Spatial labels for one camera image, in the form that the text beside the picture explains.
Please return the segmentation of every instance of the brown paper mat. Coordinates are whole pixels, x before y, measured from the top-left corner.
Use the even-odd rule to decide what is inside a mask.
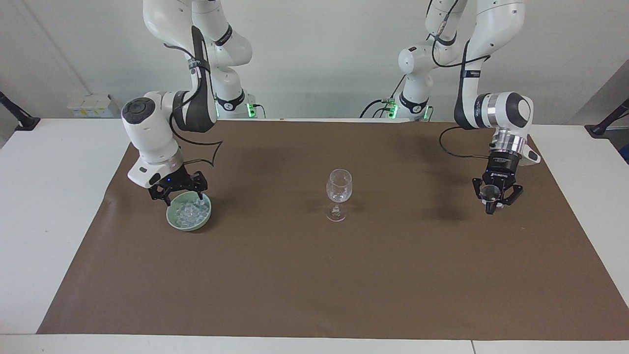
[[[471,183],[486,162],[444,154],[449,126],[220,122],[194,137],[225,144],[195,166],[213,214],[191,234],[127,179],[130,149],[38,333],[629,340],[548,167],[521,168],[523,196],[487,216]],[[491,134],[446,144],[483,154]],[[339,224],[323,213],[335,168],[354,177]]]

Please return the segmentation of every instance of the black band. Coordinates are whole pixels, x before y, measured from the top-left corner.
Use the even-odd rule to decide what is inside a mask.
[[[474,120],[476,121],[476,125],[478,125],[479,128],[485,127],[485,123],[482,121],[482,102],[485,97],[489,95],[489,93],[481,94],[476,98],[476,102],[474,102]]]
[[[217,47],[224,46],[225,43],[227,43],[227,41],[230,40],[233,34],[234,34],[233,28],[231,27],[231,25],[228,25],[227,32],[225,32],[225,34],[219,40],[215,41],[214,44],[216,44]]]
[[[188,59],[188,69],[192,70],[196,67],[202,67],[203,69],[206,69],[208,72],[211,70],[209,66],[209,62],[205,59],[197,59],[197,58]]]
[[[216,97],[216,101],[219,105],[221,105],[221,107],[223,107],[224,110],[234,111],[236,110],[236,107],[245,101],[245,90],[241,91],[240,96],[231,101],[222,100],[220,97]]]
[[[188,91],[178,91],[175,94],[175,98],[172,99],[172,106],[176,108],[176,110],[172,111],[172,115],[175,118],[175,123],[177,123],[177,126],[181,130],[186,130],[186,123],[184,123],[184,110],[183,107],[181,107],[186,93],[188,93]]]
[[[520,155],[514,152],[492,151],[489,155],[489,161],[487,162],[487,171],[491,173],[504,173],[507,176],[515,176],[520,159]]]
[[[454,38],[451,39],[451,40],[442,40],[440,37],[435,37],[435,40],[438,43],[440,43],[440,44],[442,44],[442,45],[444,45],[446,47],[449,47],[449,46],[453,45],[457,41],[457,35],[458,34],[459,34],[458,32],[454,33]]]
[[[408,99],[406,99],[406,97],[404,97],[404,91],[399,94],[399,101],[404,107],[408,108],[408,110],[411,111],[412,114],[421,113],[421,111],[423,111],[424,108],[426,108],[426,106],[428,105],[428,100],[422,103],[409,101]]]
[[[192,43],[194,44],[195,59],[201,58],[199,59],[199,66],[201,67],[206,57],[205,39],[201,30],[195,26],[192,26]],[[199,72],[199,86],[196,88],[194,97],[188,103],[186,122],[182,130],[205,133],[214,126],[209,112],[215,110],[216,107],[208,106],[208,97],[212,97],[210,85],[209,72]]]
[[[467,41],[465,45],[465,50],[463,51],[463,62],[467,60],[467,46],[470,44]],[[465,130],[475,129],[468,121],[467,117],[465,117],[465,109],[463,107],[463,80],[465,79],[465,64],[461,65],[461,75],[459,79],[459,94],[457,95],[457,103],[454,106],[454,120],[457,122],[459,127]]]

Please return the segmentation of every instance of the green led light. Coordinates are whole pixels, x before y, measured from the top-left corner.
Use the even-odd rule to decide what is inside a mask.
[[[424,112],[424,122],[430,122],[430,119],[432,118],[432,113],[435,111],[435,108],[432,106],[428,106],[428,108],[426,108],[426,112]]]
[[[391,107],[389,111],[390,111],[389,118],[395,119],[396,115],[398,115],[398,105],[393,104],[393,107]]]
[[[255,117],[255,107],[253,107],[253,105],[247,103],[247,108],[249,108],[249,118]]]

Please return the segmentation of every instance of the wine glass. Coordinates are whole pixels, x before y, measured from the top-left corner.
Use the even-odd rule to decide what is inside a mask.
[[[328,197],[334,202],[326,212],[330,221],[341,222],[347,217],[347,211],[341,208],[341,204],[352,196],[352,174],[344,169],[335,169],[330,173],[326,185]]]

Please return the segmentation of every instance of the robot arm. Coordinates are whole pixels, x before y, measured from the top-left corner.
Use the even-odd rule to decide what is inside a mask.
[[[402,50],[398,64],[406,74],[397,94],[398,117],[420,120],[428,105],[433,80],[430,72],[460,53],[457,27],[467,0],[431,1],[426,15],[429,39]],[[489,163],[482,179],[473,180],[476,195],[493,214],[511,205],[523,191],[516,185],[518,166],[536,164],[541,157],[526,143],[533,121],[533,101],[515,92],[478,95],[485,60],[509,43],[524,25],[523,0],[477,0],[477,22],[464,49],[455,121],[464,129],[495,128]]]
[[[154,200],[170,205],[171,192],[191,190],[201,197],[208,188],[201,172],[186,171],[173,124],[183,131],[207,132],[220,111],[215,95],[219,103],[226,102],[226,112],[248,117],[249,109],[242,112],[246,99],[241,100],[248,95],[229,66],[248,63],[252,49],[225,20],[220,0],[144,0],[143,17],[166,47],[185,53],[192,79],[191,91],[149,92],[122,111],[125,130],[140,152],[129,179],[148,189]]]
[[[477,25],[465,46],[454,117],[467,130],[496,128],[486,172],[482,179],[473,180],[476,195],[491,215],[521,195],[523,187],[516,184],[515,178],[518,165],[538,164],[542,158],[527,144],[533,101],[515,92],[477,93],[484,61],[522,29],[525,4],[509,0],[477,2]]]
[[[451,63],[461,53],[457,28],[466,5],[467,0],[430,3],[426,29],[432,38],[403,49],[398,57],[398,65],[406,74],[406,82],[403,91],[395,96],[397,117],[419,120],[423,116],[433,86],[430,72],[439,67],[437,63]]]

